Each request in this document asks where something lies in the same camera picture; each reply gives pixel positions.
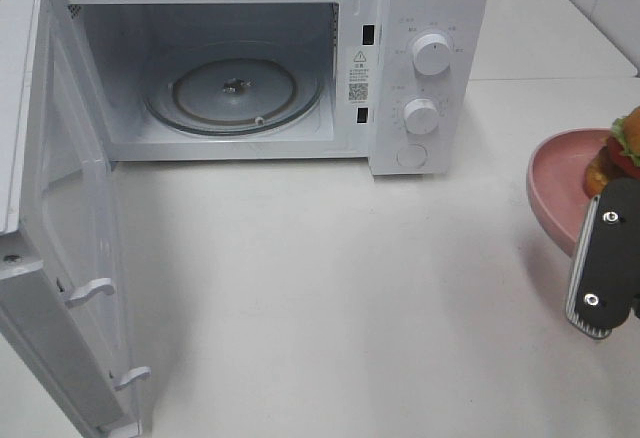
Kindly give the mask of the white microwave oven body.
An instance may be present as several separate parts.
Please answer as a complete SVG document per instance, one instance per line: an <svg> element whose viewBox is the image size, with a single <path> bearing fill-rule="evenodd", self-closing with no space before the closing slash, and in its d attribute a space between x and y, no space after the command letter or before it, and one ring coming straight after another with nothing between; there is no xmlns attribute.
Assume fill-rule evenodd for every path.
<svg viewBox="0 0 640 438"><path fill-rule="evenodd" d="M487 0L69 0L83 30L106 106L97 129L113 161L363 158L375 175L446 171ZM449 67L423 76L410 45L430 31L451 41ZM346 98L346 53L363 46L368 100ZM214 59L267 58L315 73L315 105L281 127L244 136L202 136L152 116L147 88L170 70ZM403 110L427 98L438 127L410 134ZM426 164L405 168L397 152L419 144Z"/></svg>

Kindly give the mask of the burger with lettuce and cheese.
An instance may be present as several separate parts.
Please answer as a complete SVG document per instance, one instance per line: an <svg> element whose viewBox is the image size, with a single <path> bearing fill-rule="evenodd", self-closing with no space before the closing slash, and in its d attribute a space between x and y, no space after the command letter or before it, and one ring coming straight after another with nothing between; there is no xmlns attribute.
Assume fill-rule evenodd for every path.
<svg viewBox="0 0 640 438"><path fill-rule="evenodd" d="M583 189L593 198L617 178L639 179L639 107L613 122L604 146L586 167Z"/></svg>

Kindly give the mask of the white microwave knob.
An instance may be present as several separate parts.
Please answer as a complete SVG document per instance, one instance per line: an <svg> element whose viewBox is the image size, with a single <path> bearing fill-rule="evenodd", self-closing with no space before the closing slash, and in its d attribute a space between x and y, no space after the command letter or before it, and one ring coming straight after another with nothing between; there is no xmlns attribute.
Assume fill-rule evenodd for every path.
<svg viewBox="0 0 640 438"><path fill-rule="evenodd" d="M439 113L434 102L427 98L414 99L403 110L407 131L414 135L433 132L439 124Z"/></svg>
<svg viewBox="0 0 640 438"><path fill-rule="evenodd" d="M430 31L415 38L410 51L414 69L423 76L433 76L449 67L452 45L443 32Z"/></svg>

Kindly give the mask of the pink round plate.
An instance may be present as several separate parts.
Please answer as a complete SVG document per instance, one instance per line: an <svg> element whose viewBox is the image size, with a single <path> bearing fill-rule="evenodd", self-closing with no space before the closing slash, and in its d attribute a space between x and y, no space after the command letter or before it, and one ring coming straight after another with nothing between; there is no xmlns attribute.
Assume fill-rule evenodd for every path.
<svg viewBox="0 0 640 438"><path fill-rule="evenodd" d="M590 202L584 174L608 135L604 128L558 133L543 141L528 163L531 210L547 236L568 256L573 254Z"/></svg>

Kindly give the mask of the round white door button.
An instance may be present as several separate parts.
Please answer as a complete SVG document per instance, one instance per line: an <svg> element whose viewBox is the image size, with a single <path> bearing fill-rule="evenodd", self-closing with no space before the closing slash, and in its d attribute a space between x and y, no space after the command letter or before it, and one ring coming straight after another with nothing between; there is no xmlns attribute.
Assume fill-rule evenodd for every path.
<svg viewBox="0 0 640 438"><path fill-rule="evenodd" d="M402 167L418 169L426 164L428 152L419 144L409 144L397 152L396 160Z"/></svg>

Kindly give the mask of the white microwave door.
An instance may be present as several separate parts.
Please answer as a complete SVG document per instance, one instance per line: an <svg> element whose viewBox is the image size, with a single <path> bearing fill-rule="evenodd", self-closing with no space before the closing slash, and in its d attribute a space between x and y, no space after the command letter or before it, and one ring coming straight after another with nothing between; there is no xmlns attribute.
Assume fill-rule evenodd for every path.
<svg viewBox="0 0 640 438"><path fill-rule="evenodd" d="M1 331L85 437L137 437L106 106L69 0L1 0Z"/></svg>

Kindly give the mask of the white warning label sticker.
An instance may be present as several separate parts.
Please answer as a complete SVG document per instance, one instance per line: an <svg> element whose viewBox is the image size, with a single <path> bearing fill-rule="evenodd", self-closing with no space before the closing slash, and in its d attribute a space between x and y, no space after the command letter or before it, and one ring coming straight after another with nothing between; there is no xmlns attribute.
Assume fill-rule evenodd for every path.
<svg viewBox="0 0 640 438"><path fill-rule="evenodd" d="M368 100L370 84L367 50L363 46L351 47L346 58L346 98L351 103L364 103Z"/></svg>

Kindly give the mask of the glass microwave turntable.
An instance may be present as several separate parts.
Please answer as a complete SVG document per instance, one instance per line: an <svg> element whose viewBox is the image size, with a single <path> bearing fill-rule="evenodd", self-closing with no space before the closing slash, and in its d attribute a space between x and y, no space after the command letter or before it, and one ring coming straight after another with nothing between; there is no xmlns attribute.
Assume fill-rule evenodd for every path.
<svg viewBox="0 0 640 438"><path fill-rule="evenodd" d="M147 88L144 103L152 116L179 131L244 136L298 119L322 91L313 72L267 58L225 58L167 71Z"/></svg>

